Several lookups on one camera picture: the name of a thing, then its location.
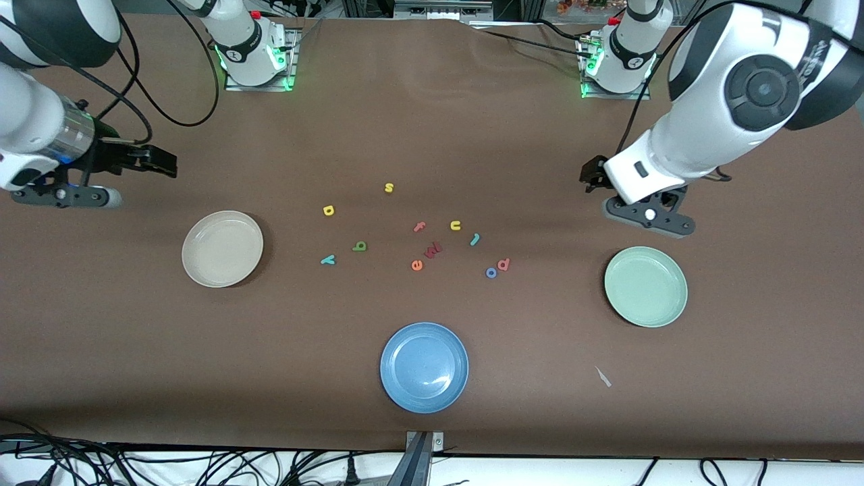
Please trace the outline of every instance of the white floor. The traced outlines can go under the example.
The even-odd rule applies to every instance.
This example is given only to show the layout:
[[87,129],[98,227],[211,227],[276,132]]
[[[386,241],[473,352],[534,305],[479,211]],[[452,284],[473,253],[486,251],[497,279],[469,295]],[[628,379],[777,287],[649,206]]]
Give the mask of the white floor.
[[[283,474],[288,470],[293,452],[280,452],[279,463]],[[327,457],[342,453],[334,452]],[[206,457],[205,452],[148,452],[133,453],[134,457],[179,458]],[[254,457],[255,452],[246,454]],[[356,458],[357,473],[360,478],[388,476],[396,468],[400,454],[385,453]],[[140,464],[136,469],[159,486],[194,486],[207,460],[184,464]],[[466,481],[466,486],[504,486],[504,485],[567,485],[567,486],[633,486],[637,483],[648,459],[543,459],[543,458],[437,458],[432,466],[429,486],[447,486]],[[754,486],[759,475],[761,463],[758,461],[718,461],[728,486]],[[24,481],[36,480],[50,465],[47,460],[20,458],[12,455],[0,457],[0,484],[15,485]],[[226,466],[211,478],[207,484],[218,484],[230,475],[235,464]],[[264,482],[260,486],[272,486],[276,481],[278,467],[272,456],[255,462],[262,471]],[[86,479],[92,474],[86,468],[76,468]],[[328,464],[310,471],[302,477],[304,483],[316,480],[327,485],[344,481],[346,461]],[[708,467],[708,476],[714,483],[721,484],[715,473]],[[257,486],[255,477],[243,475],[233,478],[229,485]],[[864,484],[864,464],[828,463],[802,461],[771,461],[763,481],[763,486],[855,486]],[[73,486],[70,475],[59,471],[53,485]],[[706,485],[696,460],[661,460],[651,472],[645,486],[690,486]]]

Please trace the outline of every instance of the plate rim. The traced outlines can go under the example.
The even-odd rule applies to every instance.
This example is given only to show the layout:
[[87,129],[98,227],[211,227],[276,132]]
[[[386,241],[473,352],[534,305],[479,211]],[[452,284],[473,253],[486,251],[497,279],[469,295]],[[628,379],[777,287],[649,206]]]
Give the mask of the plate rim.
[[[615,302],[612,300],[611,297],[609,297],[609,273],[610,273],[611,269],[614,267],[614,265],[619,263],[621,260],[627,258],[631,253],[646,252],[646,251],[647,251],[647,253],[653,253],[653,255],[647,255],[647,256],[654,258],[654,261],[657,261],[660,265],[662,265],[664,268],[666,268],[667,271],[672,270],[672,269],[668,265],[666,265],[664,262],[659,261],[655,256],[661,255],[661,256],[665,257],[668,261],[670,261],[672,263],[672,265],[674,265],[675,271],[673,273],[676,273],[681,278],[681,281],[683,283],[683,299],[682,299],[682,302],[680,305],[680,309],[677,310],[677,312],[675,313],[675,316],[673,316],[669,319],[666,319],[664,321],[661,321],[659,324],[645,324],[645,323],[639,323],[639,322],[632,320],[631,318],[625,316],[624,313],[619,308],[619,306],[615,305]],[[681,266],[678,264],[678,262],[675,261],[675,259],[673,259],[671,256],[669,256],[667,253],[660,251],[657,248],[653,248],[651,246],[630,246],[628,248],[625,248],[625,249],[615,253],[615,256],[613,256],[612,259],[609,260],[609,263],[606,265],[606,271],[603,273],[603,291],[604,291],[604,293],[606,293],[607,301],[609,302],[610,305],[612,305],[612,308],[615,309],[615,312],[619,316],[621,316],[624,320],[626,320],[627,322],[629,322],[631,324],[634,324],[634,325],[637,325],[637,326],[643,327],[643,328],[649,328],[649,329],[662,328],[663,326],[668,326],[669,324],[674,323],[684,313],[684,309],[687,307],[687,301],[689,299],[689,286],[687,284],[687,276],[684,275],[684,271],[681,269]]]
[[[191,271],[189,271],[189,266],[188,266],[188,263],[186,261],[187,260],[187,250],[188,250],[189,245],[191,244],[192,240],[194,240],[193,235],[200,233],[200,230],[206,224],[206,221],[208,219],[216,219],[219,216],[225,216],[225,215],[238,216],[239,219],[241,219],[247,223],[250,223],[251,226],[255,229],[256,239],[257,239],[257,241],[260,242],[260,245],[258,245],[257,255],[255,256],[255,265],[253,265],[251,267],[251,269],[245,275],[243,275],[243,277],[236,279],[236,280],[233,280],[227,284],[213,285],[213,284],[202,282],[200,279],[196,278]],[[216,211],[215,213],[210,213],[207,216],[204,216],[203,218],[198,220],[198,222],[196,222],[194,225],[192,225],[191,228],[189,228],[189,232],[186,233],[186,238],[183,240],[183,247],[181,249],[181,261],[183,263],[183,270],[186,272],[186,274],[189,276],[189,278],[191,278],[196,284],[203,285],[203,286],[211,288],[211,289],[221,289],[221,288],[225,288],[225,287],[230,287],[232,285],[236,285],[236,284],[244,281],[247,277],[249,277],[255,271],[256,268],[258,268],[258,264],[261,263],[261,257],[263,255],[264,255],[264,233],[261,231],[261,227],[258,225],[258,222],[255,221],[255,218],[249,216],[248,214],[243,213],[241,211],[235,211],[233,209],[225,209],[222,211]]]
[[[387,381],[384,380],[385,371],[390,368],[390,367],[386,366],[387,361],[388,361],[385,359],[388,356],[387,349],[394,343],[394,340],[401,333],[408,332],[411,328],[415,328],[417,326],[430,326],[433,329],[443,330],[445,334],[452,336],[455,339],[455,342],[459,343],[459,349],[461,351],[461,356],[464,358],[464,362],[465,362],[465,380],[462,383],[460,383],[460,385],[458,386],[458,389],[456,389],[456,392],[454,393],[453,397],[451,399],[447,400],[446,402],[444,402],[440,406],[431,407],[431,408],[426,409],[426,410],[411,409],[411,408],[409,408],[408,405],[404,404],[403,402],[400,402],[399,400],[396,400],[393,397],[393,394],[391,393],[390,388],[387,386]],[[420,321],[420,322],[416,322],[416,323],[411,323],[411,324],[407,324],[407,325],[403,326],[402,328],[397,329],[397,331],[394,332],[392,336],[390,336],[390,339],[387,340],[387,343],[384,345],[384,349],[381,351],[381,361],[380,361],[380,366],[378,369],[379,378],[381,380],[381,385],[382,385],[382,387],[384,387],[384,391],[387,393],[387,396],[390,398],[390,400],[393,403],[395,403],[396,405],[398,405],[399,407],[401,407],[402,409],[407,410],[408,412],[422,413],[422,414],[440,412],[440,411],[448,408],[449,406],[453,405],[459,399],[459,397],[462,396],[462,392],[465,391],[465,387],[468,384],[468,377],[470,376],[470,371],[471,371],[471,363],[468,360],[468,350],[465,348],[465,343],[462,342],[462,340],[456,335],[456,333],[454,333],[452,330],[448,329],[446,326],[439,324],[439,323],[432,323],[429,321]]]

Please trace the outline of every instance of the white plate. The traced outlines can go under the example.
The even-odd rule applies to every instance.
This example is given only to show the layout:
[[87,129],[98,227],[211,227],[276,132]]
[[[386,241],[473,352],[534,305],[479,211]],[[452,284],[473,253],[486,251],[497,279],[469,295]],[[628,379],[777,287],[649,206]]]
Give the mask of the white plate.
[[198,221],[183,241],[183,268],[205,287],[227,287],[249,277],[264,251],[258,224],[238,211]]

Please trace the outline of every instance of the brown table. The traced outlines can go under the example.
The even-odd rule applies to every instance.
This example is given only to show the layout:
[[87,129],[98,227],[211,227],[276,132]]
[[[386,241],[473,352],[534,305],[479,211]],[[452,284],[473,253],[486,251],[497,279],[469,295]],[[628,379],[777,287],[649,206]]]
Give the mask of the brown table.
[[[212,85],[180,19],[130,22],[145,84],[176,117],[200,116]],[[126,77],[117,60],[95,73]],[[95,112],[110,99],[67,70],[39,77]],[[694,184],[683,211],[698,230],[673,240],[605,219],[611,193],[578,183],[632,104],[580,99],[566,54],[457,22],[325,21],[295,88],[224,93],[193,129],[133,93],[180,177],[96,175],[123,192],[120,210],[0,198],[2,414],[166,444],[398,448],[406,430],[436,429],[464,452],[861,457],[856,113],[780,132],[728,167],[732,183]],[[663,83],[655,93],[633,136],[669,109]],[[107,121],[141,133],[123,107]],[[180,250],[221,209],[255,217],[266,248],[252,278],[214,290]],[[352,253],[357,240],[369,250]],[[443,253],[413,272],[433,240]],[[604,297],[607,261],[636,245],[688,279],[687,309],[662,329]],[[330,253],[337,265],[320,265]],[[486,278],[502,258],[510,270]],[[465,393],[429,416],[378,378],[385,342],[416,321],[447,325],[471,360]]]

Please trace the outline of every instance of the green plate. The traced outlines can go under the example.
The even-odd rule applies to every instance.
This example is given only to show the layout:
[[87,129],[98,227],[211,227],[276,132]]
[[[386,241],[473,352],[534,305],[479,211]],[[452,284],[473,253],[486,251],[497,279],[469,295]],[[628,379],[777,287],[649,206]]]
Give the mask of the green plate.
[[606,296],[626,320],[659,328],[678,319],[687,305],[687,280],[675,260],[654,248],[621,250],[606,267]]

